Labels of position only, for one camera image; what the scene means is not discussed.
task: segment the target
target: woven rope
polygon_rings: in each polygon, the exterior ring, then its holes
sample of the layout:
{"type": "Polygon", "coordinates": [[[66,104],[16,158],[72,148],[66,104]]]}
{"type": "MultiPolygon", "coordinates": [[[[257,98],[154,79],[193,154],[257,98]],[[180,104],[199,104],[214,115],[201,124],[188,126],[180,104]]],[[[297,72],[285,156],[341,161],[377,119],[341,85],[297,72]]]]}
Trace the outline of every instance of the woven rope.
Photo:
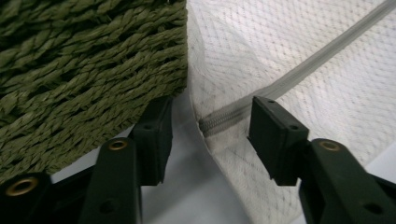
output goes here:
{"type": "Polygon", "coordinates": [[[52,174],[186,85],[185,1],[0,3],[0,183],[52,174]]]}

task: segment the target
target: metal rivet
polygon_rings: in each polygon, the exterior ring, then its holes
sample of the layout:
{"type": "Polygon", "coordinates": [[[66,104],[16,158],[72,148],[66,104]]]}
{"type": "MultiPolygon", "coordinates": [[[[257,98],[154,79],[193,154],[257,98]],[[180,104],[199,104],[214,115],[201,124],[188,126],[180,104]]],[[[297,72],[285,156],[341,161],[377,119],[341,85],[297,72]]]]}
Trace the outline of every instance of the metal rivet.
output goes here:
{"type": "Polygon", "coordinates": [[[340,150],[340,147],[337,144],[335,144],[334,142],[322,141],[322,142],[319,142],[319,144],[321,147],[324,147],[330,151],[339,151],[340,150]]]}
{"type": "Polygon", "coordinates": [[[20,196],[22,194],[25,194],[27,192],[30,192],[32,189],[34,189],[38,185],[38,179],[35,177],[27,177],[22,180],[17,181],[8,189],[6,190],[6,195],[8,196],[20,196]],[[21,188],[22,184],[27,184],[26,187],[21,188]]]}
{"type": "Polygon", "coordinates": [[[114,141],[108,146],[110,150],[120,150],[128,146],[128,143],[122,140],[114,141]]]}

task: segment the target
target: white fabric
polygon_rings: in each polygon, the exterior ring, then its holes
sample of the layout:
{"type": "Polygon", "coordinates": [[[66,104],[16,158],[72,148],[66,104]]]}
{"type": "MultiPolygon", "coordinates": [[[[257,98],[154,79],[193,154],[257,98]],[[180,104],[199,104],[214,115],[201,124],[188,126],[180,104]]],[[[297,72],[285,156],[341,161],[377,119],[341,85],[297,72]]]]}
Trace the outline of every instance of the white fabric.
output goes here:
{"type": "MultiPolygon", "coordinates": [[[[266,87],[382,1],[191,0],[190,89],[196,118],[266,87]]],[[[396,139],[396,14],[277,99],[310,130],[366,164],[396,139]]],[[[277,187],[246,139],[249,118],[206,138],[252,223],[290,223],[297,188],[277,187]]]]}

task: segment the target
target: black plastic part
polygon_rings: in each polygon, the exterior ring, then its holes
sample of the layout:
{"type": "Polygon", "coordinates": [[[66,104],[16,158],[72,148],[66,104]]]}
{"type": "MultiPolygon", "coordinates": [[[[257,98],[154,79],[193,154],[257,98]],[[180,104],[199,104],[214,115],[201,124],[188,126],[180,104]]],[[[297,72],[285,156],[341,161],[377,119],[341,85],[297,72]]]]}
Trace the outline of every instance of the black plastic part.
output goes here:
{"type": "Polygon", "coordinates": [[[163,182],[172,147],[172,98],[151,101],[131,136],[138,150],[140,185],[156,186],[163,182]]]}
{"type": "MultiPolygon", "coordinates": [[[[325,202],[319,223],[396,222],[395,205],[346,147],[332,140],[316,139],[311,148],[307,161],[325,202]]],[[[309,209],[304,209],[304,213],[306,217],[318,215],[308,214],[309,209]]]]}
{"type": "Polygon", "coordinates": [[[79,224],[140,223],[134,141],[115,138],[102,145],[79,224]]]}
{"type": "Polygon", "coordinates": [[[56,200],[56,204],[50,214],[49,223],[78,223],[92,172],[93,166],[52,186],[53,200],[56,200]]]}
{"type": "Polygon", "coordinates": [[[18,175],[0,186],[2,223],[43,223],[52,207],[50,176],[44,173],[18,175]]]}
{"type": "Polygon", "coordinates": [[[279,186],[295,186],[309,130],[277,102],[254,97],[248,139],[279,186]]]}
{"type": "Polygon", "coordinates": [[[300,185],[299,196],[304,210],[306,223],[320,223],[320,219],[323,216],[325,202],[318,186],[307,185],[305,182],[302,182],[300,185]]]}

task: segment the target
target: clamp jaw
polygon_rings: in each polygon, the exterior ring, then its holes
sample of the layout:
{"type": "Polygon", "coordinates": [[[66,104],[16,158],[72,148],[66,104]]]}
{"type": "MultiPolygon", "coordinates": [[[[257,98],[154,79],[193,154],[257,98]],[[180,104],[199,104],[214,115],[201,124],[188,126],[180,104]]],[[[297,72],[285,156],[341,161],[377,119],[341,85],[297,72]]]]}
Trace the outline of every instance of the clamp jaw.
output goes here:
{"type": "Polygon", "coordinates": [[[279,186],[300,185],[307,223],[396,223],[396,185],[371,176],[342,144],[309,130],[277,102],[255,97],[248,139],[279,186]]]}

